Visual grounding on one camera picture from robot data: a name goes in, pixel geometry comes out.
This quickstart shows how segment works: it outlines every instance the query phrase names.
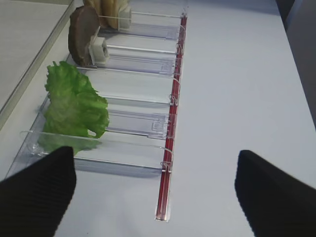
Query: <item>lettuce leaf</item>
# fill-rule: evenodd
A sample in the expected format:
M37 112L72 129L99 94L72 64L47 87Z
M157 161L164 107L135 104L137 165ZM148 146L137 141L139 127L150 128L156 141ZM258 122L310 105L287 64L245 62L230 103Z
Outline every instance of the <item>lettuce leaf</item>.
M64 61L48 66L47 83L50 104L44 116L43 132L69 136L100 138L109 125L108 102L93 89L89 78ZM96 148L99 141L65 136L39 138L39 145L52 152L61 146L72 146L75 154Z

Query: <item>acrylic slot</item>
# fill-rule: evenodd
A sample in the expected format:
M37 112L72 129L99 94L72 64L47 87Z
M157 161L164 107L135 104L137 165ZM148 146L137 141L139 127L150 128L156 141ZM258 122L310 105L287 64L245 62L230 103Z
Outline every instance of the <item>acrylic slot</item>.
M44 114L49 104L49 99L46 99L36 119L36 131L42 131L44 127ZM176 119L176 115L146 114L118 110L108 110L108 112L110 124L106 129L110 132L141 135L162 140L173 138L171 135L174 136L174 134L170 133L171 129L168 125L171 120Z
M168 105L173 101L170 97L173 82L176 80L173 77L89 68L78 68L78 70L88 76L98 94L107 99Z
M109 48L109 53L109 58L104 64L91 65L90 67L171 76L177 63L176 56L164 56L157 52L115 49L115 53L112 53L111 48ZM67 58L67 62L76 65L71 55Z
M118 28L103 28L99 36L106 33L143 36L164 40L178 40L181 16L167 16L132 12L131 18L99 16L100 19L118 21Z
M172 151L163 146L153 145L149 140L111 140L109 136L100 139L66 136L60 134L23 131L24 143L16 156L7 176L10 176L36 162L61 146L70 146L79 151L75 154L76 166L90 172L131 175L142 171L142 175L157 175L163 172L163 154Z

